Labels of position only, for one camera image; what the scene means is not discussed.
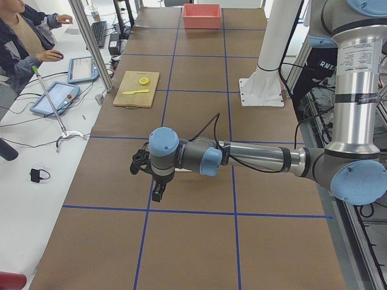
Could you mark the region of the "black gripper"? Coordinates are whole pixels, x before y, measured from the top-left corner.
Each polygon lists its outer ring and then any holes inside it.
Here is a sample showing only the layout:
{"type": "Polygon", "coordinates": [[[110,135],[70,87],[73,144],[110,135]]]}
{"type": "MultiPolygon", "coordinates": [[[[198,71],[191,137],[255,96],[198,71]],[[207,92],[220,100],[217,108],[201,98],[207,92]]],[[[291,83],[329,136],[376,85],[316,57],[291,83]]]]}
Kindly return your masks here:
{"type": "Polygon", "coordinates": [[[158,175],[156,173],[152,174],[152,179],[156,182],[156,185],[152,191],[152,201],[161,202],[163,199],[163,193],[166,190],[166,184],[173,180],[174,175],[175,172],[164,176],[158,175]]]}

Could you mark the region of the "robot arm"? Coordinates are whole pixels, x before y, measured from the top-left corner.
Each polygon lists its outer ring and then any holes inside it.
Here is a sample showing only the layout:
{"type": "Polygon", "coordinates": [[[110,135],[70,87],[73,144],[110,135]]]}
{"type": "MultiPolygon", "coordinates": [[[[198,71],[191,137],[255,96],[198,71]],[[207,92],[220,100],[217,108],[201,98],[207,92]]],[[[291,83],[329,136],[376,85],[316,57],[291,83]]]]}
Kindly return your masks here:
{"type": "Polygon", "coordinates": [[[385,1],[313,1],[310,36],[331,37],[338,46],[332,139],[324,149],[267,147],[178,138],[160,127],[149,136],[152,200],[162,199],[175,169],[215,176],[235,161],[264,173],[291,172],[328,189],[337,199],[366,205],[386,192],[386,169],[373,143],[379,57],[386,38],[385,1]]]}

